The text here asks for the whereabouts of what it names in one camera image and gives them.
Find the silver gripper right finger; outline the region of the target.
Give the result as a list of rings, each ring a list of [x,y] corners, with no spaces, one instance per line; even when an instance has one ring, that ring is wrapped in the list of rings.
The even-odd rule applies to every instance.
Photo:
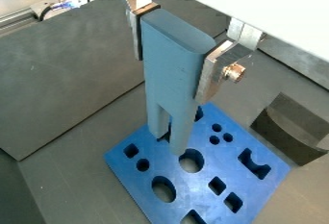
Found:
[[[200,104],[212,98],[223,81],[236,83],[243,78],[246,69],[238,64],[238,60],[256,49],[263,33],[239,19],[231,18],[226,35],[227,39],[204,58],[193,97]]]

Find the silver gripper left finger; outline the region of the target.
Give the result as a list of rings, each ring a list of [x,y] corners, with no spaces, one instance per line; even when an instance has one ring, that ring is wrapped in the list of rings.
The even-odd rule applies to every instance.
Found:
[[[125,16],[128,25],[131,27],[132,42],[133,42],[133,55],[135,59],[143,59],[143,46],[141,46],[141,29],[140,18],[148,12],[160,8],[152,0],[121,0],[125,7]]]

